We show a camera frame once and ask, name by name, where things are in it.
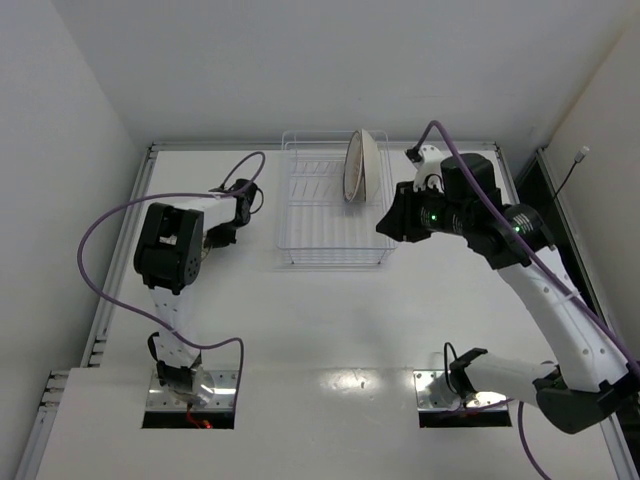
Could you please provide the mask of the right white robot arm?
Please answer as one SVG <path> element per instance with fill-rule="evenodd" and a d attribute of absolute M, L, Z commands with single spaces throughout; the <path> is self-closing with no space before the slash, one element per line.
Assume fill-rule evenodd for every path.
<path fill-rule="evenodd" d="M 444 408 L 478 392 L 500 393 L 538 408 L 557 429 L 581 432 L 638 393 L 632 363 L 578 306 L 551 233 L 526 204 L 503 203 L 492 163 L 480 154 L 445 156 L 435 147 L 407 150 L 416 168 L 396 186 L 376 230 L 398 242 L 434 233 L 466 240 L 518 295 L 553 351 L 556 364 L 508 360 L 473 348 L 446 364 L 433 387 Z"/>

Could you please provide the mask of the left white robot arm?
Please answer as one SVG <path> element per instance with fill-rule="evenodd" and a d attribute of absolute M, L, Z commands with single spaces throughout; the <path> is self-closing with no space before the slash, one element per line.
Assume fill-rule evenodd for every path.
<path fill-rule="evenodd" d="M 239 179 L 228 190 L 147 208 L 133 266 L 160 320 L 159 332 L 148 342 L 160 384 L 180 395 L 196 394 L 203 383 L 202 349 L 184 342 L 191 330 L 192 285 L 211 250 L 236 242 L 261 195 L 255 183 Z"/>

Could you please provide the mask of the grey rimmed sunburst plate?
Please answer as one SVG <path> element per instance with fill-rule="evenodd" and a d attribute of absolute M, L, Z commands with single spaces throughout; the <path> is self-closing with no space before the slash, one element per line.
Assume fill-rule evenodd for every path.
<path fill-rule="evenodd" d="M 352 202 L 360 189 L 363 175 L 362 133 L 355 131 L 349 141 L 343 170 L 343 198 Z"/>

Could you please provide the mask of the brown floral plate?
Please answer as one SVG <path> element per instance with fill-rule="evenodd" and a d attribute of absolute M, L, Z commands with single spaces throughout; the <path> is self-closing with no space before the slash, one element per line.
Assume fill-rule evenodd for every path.
<path fill-rule="evenodd" d="M 203 241 L 200 259 L 204 261 L 211 251 L 211 245 L 207 239 Z"/>
<path fill-rule="evenodd" d="M 366 130 L 362 130 L 361 136 L 364 198 L 366 202 L 373 202 L 381 185 L 381 156 L 377 143 L 371 134 Z"/>

